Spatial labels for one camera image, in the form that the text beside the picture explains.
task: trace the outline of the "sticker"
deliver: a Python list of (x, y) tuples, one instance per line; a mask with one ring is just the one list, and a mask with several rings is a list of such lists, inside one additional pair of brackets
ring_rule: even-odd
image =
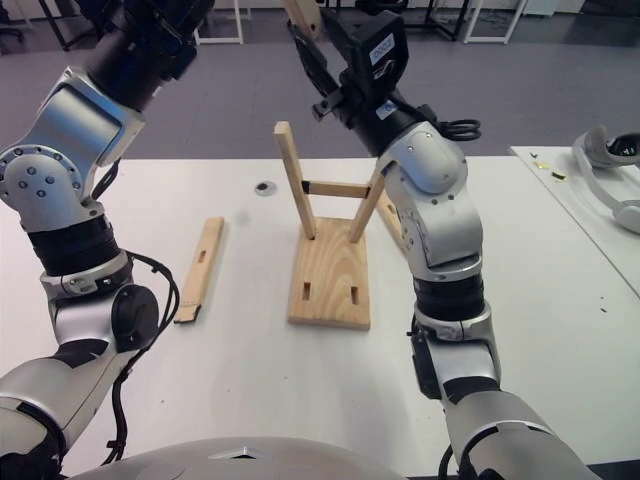
[(381, 41), (376, 48), (369, 52), (369, 58), (371, 59), (371, 66), (375, 66), (376, 63), (380, 61), (382, 57), (384, 57), (387, 53), (393, 50), (393, 47), (396, 46), (395, 39), (393, 38), (393, 33), (387, 35), (387, 37)]
[(398, 109), (398, 107), (396, 106), (395, 103), (393, 103), (390, 100), (387, 100), (382, 105), (380, 105), (378, 108), (376, 108), (376, 114), (378, 115), (378, 118), (380, 120), (384, 120), (389, 115), (391, 115), (393, 112), (395, 112), (397, 109)]

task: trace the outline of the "wooden leg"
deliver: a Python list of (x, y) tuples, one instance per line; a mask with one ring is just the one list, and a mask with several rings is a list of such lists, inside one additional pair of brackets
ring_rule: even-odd
[(367, 195), (367, 198), (360, 203), (356, 216), (351, 222), (349, 240), (352, 243), (357, 243), (360, 240), (360, 237), (362, 237), (362, 232), (364, 232), (364, 228), (367, 226), (367, 223), (371, 218), (373, 209), (376, 208), (378, 198), (380, 198), (380, 195), (384, 190), (384, 177), (377, 171), (374, 172), (373, 177), (371, 177), (370, 185), (371, 189), (369, 190), (369, 195)]
[(398, 245), (398, 247), (400, 247), (402, 253), (406, 255), (406, 251), (404, 249), (404, 241), (402, 240), (402, 225), (400, 225), (400, 220), (398, 220), (396, 206), (389, 199), (386, 190), (382, 191), (382, 195), (380, 195), (380, 199), (378, 200), (376, 209), (378, 210), (378, 213), (382, 217), (382, 221), (387, 226), (387, 229), (389, 230), (389, 233), (395, 240), (396, 244)]
[(291, 193), (293, 193), (293, 199), (296, 202), (302, 228), (304, 229), (305, 236), (309, 240), (312, 240), (316, 236), (316, 222), (313, 211), (311, 210), (309, 198), (302, 190), (302, 172), (300, 170), (298, 151), (293, 142), (291, 125), (289, 125), (289, 122), (278, 122), (273, 134), (276, 137), (276, 142), (282, 154), (284, 169), (287, 172), (289, 186), (291, 187)]
[(211, 280), (211, 271), (222, 237), (224, 218), (209, 218), (202, 227), (200, 241), (193, 255), (193, 262), (182, 289), (180, 308), (174, 319), (175, 323), (194, 322), (204, 302)]

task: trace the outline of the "white headset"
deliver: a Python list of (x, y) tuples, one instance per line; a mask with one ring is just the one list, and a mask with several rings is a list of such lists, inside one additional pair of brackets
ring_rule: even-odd
[(613, 218), (627, 230), (640, 234), (640, 200), (617, 200), (598, 182), (594, 168), (635, 165), (640, 169), (640, 133), (630, 133), (607, 142), (607, 129), (598, 126), (573, 144), (573, 156), (591, 192), (611, 209)]

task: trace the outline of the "rectangular slot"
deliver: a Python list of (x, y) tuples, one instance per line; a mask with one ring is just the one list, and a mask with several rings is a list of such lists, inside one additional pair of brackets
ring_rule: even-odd
[(358, 305), (360, 303), (358, 299), (358, 287), (351, 287), (351, 303)]
[(304, 288), (302, 289), (302, 299), (309, 300), (311, 298), (311, 284), (304, 282)]

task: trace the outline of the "wooden plank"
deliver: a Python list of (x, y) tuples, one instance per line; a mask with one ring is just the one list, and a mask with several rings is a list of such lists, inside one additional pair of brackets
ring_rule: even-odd
[(400, 220), (398, 220), (398, 214), (396, 212), (396, 206), (389, 199), (387, 195), (387, 191), (383, 190), (380, 198), (378, 199), (378, 203), (376, 204), (376, 210), (382, 217), (382, 221), (387, 226), (389, 233), (395, 240), (396, 244), (402, 250), (402, 253), (406, 256), (407, 252), (404, 246), (404, 240), (402, 239), (402, 225), (400, 225)]
[(360, 240), (362, 232), (364, 232), (364, 228), (367, 226), (367, 223), (369, 223), (373, 209), (376, 207), (378, 198), (380, 198), (380, 195), (384, 190), (384, 177), (378, 171), (373, 172), (370, 185), (369, 195), (360, 203), (356, 216), (351, 222), (349, 240), (353, 243)]
[(175, 323), (193, 322), (198, 316), (211, 280), (211, 270), (218, 255), (223, 227), (222, 217), (208, 218), (204, 222), (198, 247), (180, 294), (180, 307), (174, 318)]
[(302, 190), (302, 171), (300, 170), (300, 159), (298, 158), (298, 150), (293, 141), (291, 133), (291, 125), (289, 122), (278, 122), (273, 130), (276, 138), (284, 169), (287, 172), (287, 179), (293, 193), (293, 200), (296, 202), (296, 208), (300, 215), (300, 222), (307, 238), (312, 239), (316, 235), (316, 224), (311, 210), (309, 198)]
[(282, 0), (289, 20), (300, 27), (302, 33), (314, 39), (322, 30), (320, 8), (315, 0)]
[(319, 182), (304, 180), (302, 189), (309, 195), (325, 195), (328, 197), (366, 198), (369, 185), (342, 182)]
[(289, 322), (369, 330), (365, 237), (349, 241), (349, 220), (318, 217), (316, 222), (314, 240), (300, 233)]

